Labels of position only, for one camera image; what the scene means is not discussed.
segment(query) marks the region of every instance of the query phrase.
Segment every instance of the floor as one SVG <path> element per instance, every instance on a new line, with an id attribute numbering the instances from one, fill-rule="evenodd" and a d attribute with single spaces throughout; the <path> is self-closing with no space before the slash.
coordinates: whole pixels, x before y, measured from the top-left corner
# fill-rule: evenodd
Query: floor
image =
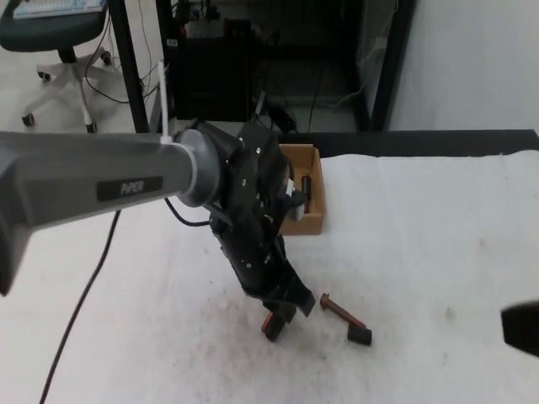
<path id="1" fill-rule="evenodd" d="M 8 0 L 0 0 L 0 9 L 5 7 Z M 141 0 L 139 2 L 126 2 L 127 13 L 131 25 L 131 34 L 136 53 L 136 60 L 139 69 L 139 75 L 145 76 L 151 66 L 155 66 L 157 61 L 163 57 L 163 51 L 160 44 L 159 28 L 157 23 L 157 14 L 155 2 L 150 0 Z M 145 43 L 145 37 L 142 29 L 146 32 L 148 47 L 151 52 L 151 59 L 148 55 L 148 49 Z M 114 36 L 113 43 L 109 43 L 107 37 L 104 38 L 105 49 L 115 48 Z M 80 45 L 76 48 L 76 53 L 80 56 L 93 53 L 100 38 Z M 76 93 L 73 87 L 68 86 L 57 99 L 49 102 L 47 105 L 35 111 L 35 126 L 26 128 L 21 121 L 21 114 L 24 106 L 33 101 L 37 94 L 42 91 L 46 83 L 43 83 L 36 74 L 35 66 L 40 64 L 53 64 L 58 62 L 58 55 L 55 52 L 45 53 L 13 53 L 0 49 L 0 130 L 12 131 L 32 131 L 36 133 L 50 132 L 72 132 L 84 133 L 83 116 L 77 104 L 73 102 L 76 99 Z M 323 68 L 324 74 L 321 83 L 321 89 L 317 100 L 317 106 L 312 114 L 311 131 L 355 131 L 354 118 L 350 107 L 346 105 L 339 109 L 331 109 L 323 104 L 334 104 L 346 94 L 342 77 L 332 66 L 321 66 L 316 63 L 307 66 L 296 66 L 295 73 L 291 76 L 280 74 L 280 69 L 288 66 L 279 66 L 275 64 L 272 74 L 275 74 L 279 80 L 283 80 L 280 87 L 289 98 L 289 103 L 296 116 L 298 130 L 307 131 L 309 114 L 312 104 L 312 97 L 318 75 Z M 150 86 L 153 88 L 157 83 L 157 69 L 150 77 Z M 117 78 L 96 82 L 94 84 L 100 91 L 122 100 L 127 100 L 125 85 L 122 77 L 118 74 Z M 134 132 L 134 125 L 131 118 L 129 105 L 117 104 L 110 101 L 100 94 L 94 92 L 85 84 L 86 96 L 90 112 L 98 124 L 99 133 L 117 133 Z M 153 106 L 154 94 L 148 98 L 147 112 L 151 112 Z M 241 127 L 238 123 L 216 123 L 224 130 L 237 132 Z"/>

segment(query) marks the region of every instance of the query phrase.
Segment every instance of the white table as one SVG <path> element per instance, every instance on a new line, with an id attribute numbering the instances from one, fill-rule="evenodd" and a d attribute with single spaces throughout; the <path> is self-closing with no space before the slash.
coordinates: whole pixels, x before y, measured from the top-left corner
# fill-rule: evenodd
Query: white table
<path id="1" fill-rule="evenodd" d="M 323 174 L 324 233 L 287 237 L 287 252 L 316 297 L 373 330 L 371 347 L 318 305 L 269 343 L 209 229 L 158 201 L 122 213 L 48 402 L 537 402 L 539 359 L 505 345 L 499 315 L 539 296 L 537 153 L 336 157 Z M 33 237 L 0 300 L 2 402 L 39 400 L 111 219 Z"/>

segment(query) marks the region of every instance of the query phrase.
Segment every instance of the black table edge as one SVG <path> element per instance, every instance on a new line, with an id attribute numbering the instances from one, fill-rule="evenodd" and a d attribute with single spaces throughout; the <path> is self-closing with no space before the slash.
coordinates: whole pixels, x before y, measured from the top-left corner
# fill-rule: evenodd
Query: black table edge
<path id="1" fill-rule="evenodd" d="M 280 134 L 279 142 L 313 144 L 320 157 L 484 157 L 539 150 L 534 130 L 417 130 Z"/>

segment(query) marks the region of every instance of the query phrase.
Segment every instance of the label on robot arm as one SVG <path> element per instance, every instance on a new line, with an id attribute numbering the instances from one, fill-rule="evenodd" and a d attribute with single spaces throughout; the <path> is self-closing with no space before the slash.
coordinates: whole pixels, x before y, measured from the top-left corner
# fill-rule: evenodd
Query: label on robot arm
<path id="1" fill-rule="evenodd" d="M 126 198 L 146 192 L 158 191 L 163 188 L 163 177 L 145 177 L 115 179 L 97 183 L 97 197 L 99 202 Z"/>

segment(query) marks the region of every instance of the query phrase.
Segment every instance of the small brown box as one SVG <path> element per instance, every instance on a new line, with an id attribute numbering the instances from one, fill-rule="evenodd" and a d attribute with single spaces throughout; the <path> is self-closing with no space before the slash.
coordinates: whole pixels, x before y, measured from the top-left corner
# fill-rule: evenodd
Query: small brown box
<path id="1" fill-rule="evenodd" d="M 320 234 L 322 232 L 323 217 L 326 215 L 320 153 L 313 145 L 280 145 L 280 149 L 292 161 L 296 189 L 302 189 L 302 177 L 305 174 L 310 175 L 312 180 L 308 213 L 303 216 L 301 221 L 291 221 L 286 218 L 280 228 L 280 233 L 285 236 Z"/>

